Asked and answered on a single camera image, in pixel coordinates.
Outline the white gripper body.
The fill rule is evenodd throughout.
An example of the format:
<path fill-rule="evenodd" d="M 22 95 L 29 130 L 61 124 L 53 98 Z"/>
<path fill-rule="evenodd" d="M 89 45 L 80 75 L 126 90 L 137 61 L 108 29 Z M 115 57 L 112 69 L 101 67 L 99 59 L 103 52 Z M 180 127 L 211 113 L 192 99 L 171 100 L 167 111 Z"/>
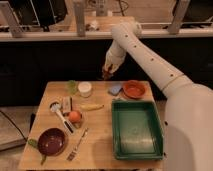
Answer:
<path fill-rule="evenodd" d="M 102 74 L 103 72 L 108 72 L 111 74 L 111 77 L 113 74 L 119 69 L 119 64 L 114 64 L 111 61 L 105 61 L 103 68 L 102 68 Z"/>

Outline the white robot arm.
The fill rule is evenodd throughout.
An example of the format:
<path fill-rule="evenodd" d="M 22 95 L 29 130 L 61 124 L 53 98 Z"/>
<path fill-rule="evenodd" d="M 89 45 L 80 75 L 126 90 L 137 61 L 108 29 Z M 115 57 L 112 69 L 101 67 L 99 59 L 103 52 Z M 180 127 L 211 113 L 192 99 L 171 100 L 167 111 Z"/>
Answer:
<path fill-rule="evenodd" d="M 166 96 L 164 171 L 213 171 L 213 89 L 193 82 L 139 40 L 137 22 L 111 27 L 103 70 L 112 74 L 130 55 Z"/>

